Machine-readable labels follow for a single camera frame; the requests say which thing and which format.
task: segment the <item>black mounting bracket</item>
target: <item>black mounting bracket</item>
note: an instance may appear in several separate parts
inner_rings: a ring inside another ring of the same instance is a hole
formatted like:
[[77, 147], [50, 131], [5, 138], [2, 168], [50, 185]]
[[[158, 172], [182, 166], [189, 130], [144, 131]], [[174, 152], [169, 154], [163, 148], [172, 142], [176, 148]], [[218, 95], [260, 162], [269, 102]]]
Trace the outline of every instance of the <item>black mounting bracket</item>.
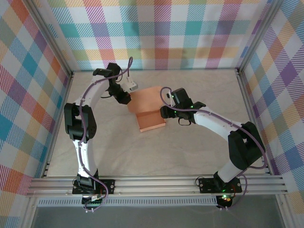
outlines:
[[[115, 180], [114, 179], [105, 179], [105, 180], [100, 180], [100, 181], [106, 185], [106, 187], [109, 190], [109, 194], [114, 194], [114, 189], [115, 189]], [[103, 186], [101, 186], [99, 183], [97, 183], [97, 184], [98, 184], [97, 189], [99, 191], [95, 190], [95, 192], [92, 193], [92, 190], [79, 186], [78, 181], [75, 180], [73, 182], [72, 194], [73, 195], [92, 195], [92, 194], [102, 193], [104, 195], [106, 193], [105, 188]]]
[[214, 178], [200, 178], [199, 179], [199, 192], [200, 193], [241, 193], [242, 187], [239, 178], [232, 179], [225, 186], [219, 188], [215, 184]]
[[217, 208], [225, 208], [225, 207], [231, 207], [232, 205], [232, 202], [233, 202], [233, 198], [229, 201], [223, 199], [222, 196], [217, 196], [217, 203], [218, 203], [218, 206]]

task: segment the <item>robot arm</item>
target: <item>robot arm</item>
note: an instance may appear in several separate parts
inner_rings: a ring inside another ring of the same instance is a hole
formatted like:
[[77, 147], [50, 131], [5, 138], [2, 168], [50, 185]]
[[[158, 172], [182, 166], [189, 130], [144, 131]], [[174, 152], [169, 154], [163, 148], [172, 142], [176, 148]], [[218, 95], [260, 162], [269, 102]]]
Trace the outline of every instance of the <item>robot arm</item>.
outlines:
[[[67, 103], [64, 107], [66, 133], [69, 134], [70, 139], [73, 140], [78, 158], [79, 168], [77, 180], [75, 182], [79, 187], [80, 192], [88, 194], [100, 193], [101, 186], [90, 177], [91, 175], [98, 179], [98, 170], [94, 161], [92, 140], [90, 139], [95, 136], [97, 130], [93, 109], [99, 98], [105, 91], [108, 91], [109, 95], [113, 96], [120, 104], [126, 105], [131, 101], [129, 93], [124, 91], [124, 89], [116, 83], [115, 78], [113, 78], [113, 76], [119, 75], [120, 70], [120, 67], [114, 63], [109, 63], [107, 69], [96, 69], [93, 72], [91, 84], [85, 92], [74, 103]], [[84, 134], [82, 120], [77, 118], [80, 115], [79, 107], [81, 102], [83, 119], [86, 124], [86, 137], [80, 144], [79, 151], [79, 143]], [[80, 162], [79, 154], [81, 154], [83, 165]]]
[[175, 106], [173, 108], [163, 106], [161, 108], [163, 118], [188, 120], [190, 124], [198, 124], [212, 130], [228, 142], [229, 161], [214, 174], [212, 181], [208, 181], [209, 183], [204, 183], [204, 185], [215, 186], [212, 189], [213, 192], [230, 190], [232, 182], [238, 184], [236, 177], [262, 156], [260, 148], [245, 132], [253, 136], [265, 151], [256, 126], [251, 122], [245, 124], [235, 121], [224, 122], [225, 118], [223, 116], [213, 112], [205, 104], [201, 102], [193, 103], [183, 88], [167, 94], [167, 97], [173, 98]]

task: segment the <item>ventilation grille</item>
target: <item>ventilation grille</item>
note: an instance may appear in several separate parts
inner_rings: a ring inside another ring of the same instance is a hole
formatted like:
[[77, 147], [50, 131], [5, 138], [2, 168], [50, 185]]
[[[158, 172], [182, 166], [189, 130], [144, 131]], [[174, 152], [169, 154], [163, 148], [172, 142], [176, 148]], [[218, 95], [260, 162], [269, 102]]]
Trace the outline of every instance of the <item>ventilation grille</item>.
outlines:
[[[110, 197], [104, 206], [189, 206], [189, 205], [217, 205], [215, 196], [196, 197]], [[39, 207], [72, 207], [81, 206], [81, 198], [41, 198]]]

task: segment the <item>plaid fabric backdrop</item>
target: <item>plaid fabric backdrop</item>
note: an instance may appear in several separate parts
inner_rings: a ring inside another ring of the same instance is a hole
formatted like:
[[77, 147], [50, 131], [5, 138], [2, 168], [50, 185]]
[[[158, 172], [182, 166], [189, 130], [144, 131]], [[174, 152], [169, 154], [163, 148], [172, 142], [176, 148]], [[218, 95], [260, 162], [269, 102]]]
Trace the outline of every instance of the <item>plaid fabric backdrop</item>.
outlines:
[[75, 70], [235, 68], [270, 2], [36, 0]]
[[0, 227], [16, 227], [68, 77], [21, 0], [0, 1]]
[[304, 224], [304, 0], [286, 0], [244, 79], [275, 174]]

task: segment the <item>orange wooden block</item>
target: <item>orange wooden block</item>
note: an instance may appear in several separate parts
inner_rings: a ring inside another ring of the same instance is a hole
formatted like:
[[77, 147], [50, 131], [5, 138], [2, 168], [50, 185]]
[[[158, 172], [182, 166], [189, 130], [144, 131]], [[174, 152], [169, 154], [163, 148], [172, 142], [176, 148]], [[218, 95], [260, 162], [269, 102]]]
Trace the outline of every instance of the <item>orange wooden block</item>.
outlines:
[[166, 125], [160, 112], [163, 106], [160, 98], [161, 88], [156, 86], [130, 93], [131, 102], [127, 106], [129, 112], [135, 113], [140, 132]]

